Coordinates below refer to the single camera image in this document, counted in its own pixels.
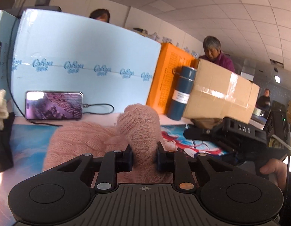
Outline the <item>operator right hand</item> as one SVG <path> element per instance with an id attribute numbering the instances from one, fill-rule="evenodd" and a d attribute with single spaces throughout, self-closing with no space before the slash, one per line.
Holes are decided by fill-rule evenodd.
<path id="1" fill-rule="evenodd" d="M 259 169 L 261 174 L 274 173 L 277 179 L 277 186 L 284 191 L 287 180 L 287 165 L 280 160 L 270 159 L 265 165 Z"/>

